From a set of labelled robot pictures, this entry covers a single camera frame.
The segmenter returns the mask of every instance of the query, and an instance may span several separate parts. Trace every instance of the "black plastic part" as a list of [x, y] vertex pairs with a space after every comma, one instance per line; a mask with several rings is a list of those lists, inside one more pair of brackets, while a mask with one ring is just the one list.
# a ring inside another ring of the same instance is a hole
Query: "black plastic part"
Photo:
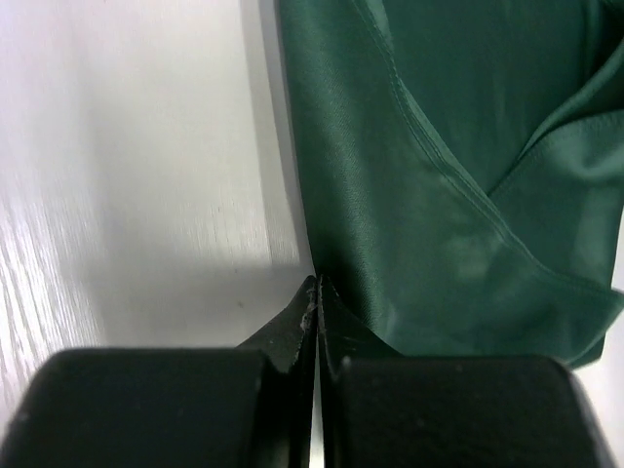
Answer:
[[306, 280], [239, 349], [57, 354], [10, 424], [0, 467], [307, 466], [314, 288]]
[[573, 377], [539, 357], [405, 358], [319, 287], [326, 466], [611, 468]]

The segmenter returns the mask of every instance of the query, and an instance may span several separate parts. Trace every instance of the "white surface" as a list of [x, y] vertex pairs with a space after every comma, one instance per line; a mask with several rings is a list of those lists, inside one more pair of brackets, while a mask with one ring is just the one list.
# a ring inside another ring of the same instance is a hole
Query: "white surface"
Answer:
[[[54, 351], [236, 343], [312, 271], [256, 1], [0, 2], [0, 427]], [[622, 343], [579, 375], [624, 466]]]

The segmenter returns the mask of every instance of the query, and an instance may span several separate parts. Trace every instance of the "green cloth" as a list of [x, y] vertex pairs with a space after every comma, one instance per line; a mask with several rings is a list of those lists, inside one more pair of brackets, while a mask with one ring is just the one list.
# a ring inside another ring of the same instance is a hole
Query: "green cloth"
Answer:
[[398, 351], [600, 356], [624, 307], [618, 2], [281, 1], [315, 267]]

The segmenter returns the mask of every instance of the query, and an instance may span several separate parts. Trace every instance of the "folded cloth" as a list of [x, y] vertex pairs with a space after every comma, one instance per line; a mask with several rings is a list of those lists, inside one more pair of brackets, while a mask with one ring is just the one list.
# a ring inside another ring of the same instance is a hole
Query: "folded cloth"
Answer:
[[624, 207], [621, 0], [283, 0], [318, 273], [407, 355], [600, 356]]

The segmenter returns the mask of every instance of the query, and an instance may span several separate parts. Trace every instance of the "dark green garment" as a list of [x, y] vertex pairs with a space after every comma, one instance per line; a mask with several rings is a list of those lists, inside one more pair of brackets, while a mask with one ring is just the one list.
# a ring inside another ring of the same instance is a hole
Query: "dark green garment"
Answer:
[[624, 5], [283, 0], [315, 267], [408, 355], [600, 356]]

